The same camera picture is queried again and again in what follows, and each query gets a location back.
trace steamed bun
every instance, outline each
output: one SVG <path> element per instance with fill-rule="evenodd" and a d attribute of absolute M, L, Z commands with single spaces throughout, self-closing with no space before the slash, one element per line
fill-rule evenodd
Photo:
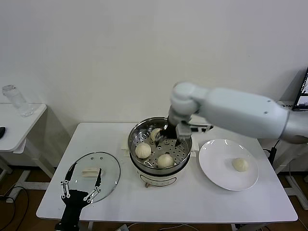
<path fill-rule="evenodd" d="M 239 172 L 246 172 L 249 168 L 249 164 L 244 158 L 236 158 L 232 160 L 232 165 Z"/>
<path fill-rule="evenodd" d="M 147 143 L 140 143 L 137 145 L 135 153 L 140 159 L 148 158 L 151 155 L 151 147 Z"/>
<path fill-rule="evenodd" d="M 172 156 L 170 156 L 169 154 L 163 154 L 158 158 L 157 166 L 159 168 L 166 168 L 166 167 L 174 166 L 174 160 Z"/>
<path fill-rule="evenodd" d="M 155 128 L 153 129 L 153 131 L 151 131 L 150 134 L 151 140 L 155 141 L 155 137 L 160 132 L 160 130 L 161 130 L 160 128 Z"/>

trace floor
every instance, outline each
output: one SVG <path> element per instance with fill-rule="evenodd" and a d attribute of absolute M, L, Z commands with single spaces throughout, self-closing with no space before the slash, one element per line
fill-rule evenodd
<path fill-rule="evenodd" d="M 21 169 L 14 169 L 13 173 L 10 175 L 6 175 L 5 178 L 0 182 L 0 195 L 3 195 L 12 184 L 14 184 L 19 176 L 21 175 Z M 279 176 L 279 179 L 284 187 L 289 186 L 284 176 Z M 308 183 L 303 181 L 303 176 L 295 176 L 295 179 L 302 191 L 305 193 L 308 198 Z M 32 170 L 28 179 L 28 181 L 37 181 L 37 182 L 49 182 L 50 179 L 45 173 L 41 170 Z M 44 220 L 39 219 L 36 216 L 36 210 L 39 206 L 40 201 L 43 198 L 45 191 L 37 191 L 37 190 L 29 190 L 29 209 L 23 220 L 19 231 L 54 231 L 54 225 L 58 223 L 56 220 Z M 291 196 L 290 200 L 293 206 L 296 209 L 296 212 L 300 219 L 304 222 L 306 226 L 308 226 L 308 211 L 302 209 L 296 197 Z M 4 201 L 0 201 L 1 208 L 1 218 L 0 218 L 0 230 L 1 228 L 11 219 L 13 214 L 13 206 L 12 204 L 7 204 Z M 26 209 L 26 194 L 24 192 L 20 192 L 19 196 L 16 199 L 16 213 L 13 222 L 6 228 L 4 231 L 15 231 L 23 214 Z M 95 222 L 93 230 L 94 231 L 115 231 L 122 224 L 120 223 L 112 223 L 112 222 Z M 129 231 L 157 231 L 161 228 L 172 227 L 173 225 L 168 224 L 136 224 L 132 226 Z M 231 231 L 230 225 L 193 225 L 200 231 Z M 271 231 L 305 231 L 303 225 L 299 222 L 292 223 L 275 223 L 268 225 L 268 228 Z M 176 229 L 172 229 L 174 231 L 193 231 L 192 228 L 189 227 L 179 227 Z"/>

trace power strip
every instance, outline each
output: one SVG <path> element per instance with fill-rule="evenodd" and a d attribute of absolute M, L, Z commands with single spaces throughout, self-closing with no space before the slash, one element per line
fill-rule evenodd
<path fill-rule="evenodd" d="M 122 225 L 120 228 L 118 228 L 116 231 L 129 231 L 128 228 L 127 228 L 127 225 L 124 224 Z"/>

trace white table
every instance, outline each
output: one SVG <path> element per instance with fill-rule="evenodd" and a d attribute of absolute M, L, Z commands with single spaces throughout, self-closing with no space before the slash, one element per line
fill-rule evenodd
<path fill-rule="evenodd" d="M 273 168 L 256 139 L 220 128 L 197 134 L 199 145 L 214 138 L 226 138 L 246 147 L 259 166 L 254 187 L 232 192 L 212 183 L 192 157 L 185 174 L 164 188 L 145 188 L 137 177 L 121 143 L 134 124 L 81 123 L 78 125 L 50 185 L 38 207 L 39 218 L 61 219 L 64 203 L 60 181 L 69 167 L 87 153 L 104 151 L 114 155 L 121 167 L 115 190 L 105 199 L 82 210 L 88 221 L 165 223 L 270 223 L 295 221 L 297 214 Z"/>
<path fill-rule="evenodd" d="M 53 166 L 41 155 L 30 140 L 26 139 L 27 134 L 36 124 L 38 119 L 46 110 L 45 104 L 31 104 L 34 113 L 28 117 L 21 117 L 11 104 L 0 104 L 0 127 L 6 127 L 3 137 L 0 139 L 0 152 L 22 153 L 25 148 L 30 158 L 50 177 L 54 174 Z M 0 168 L 3 169 L 0 179 L 12 170 L 0 159 Z M 28 189 L 46 189 L 47 183 L 25 182 L 30 171 L 23 171 L 16 186 L 23 186 Z M 10 197 L 16 198 L 20 189 L 13 189 Z"/>

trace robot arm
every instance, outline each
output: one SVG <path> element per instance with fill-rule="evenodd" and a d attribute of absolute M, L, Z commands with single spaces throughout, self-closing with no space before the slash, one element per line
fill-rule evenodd
<path fill-rule="evenodd" d="M 264 96 L 182 82 L 173 88 L 170 100 L 168 120 L 174 126 L 189 122 L 196 114 L 213 125 L 252 138 L 308 142 L 308 114 L 289 111 Z"/>

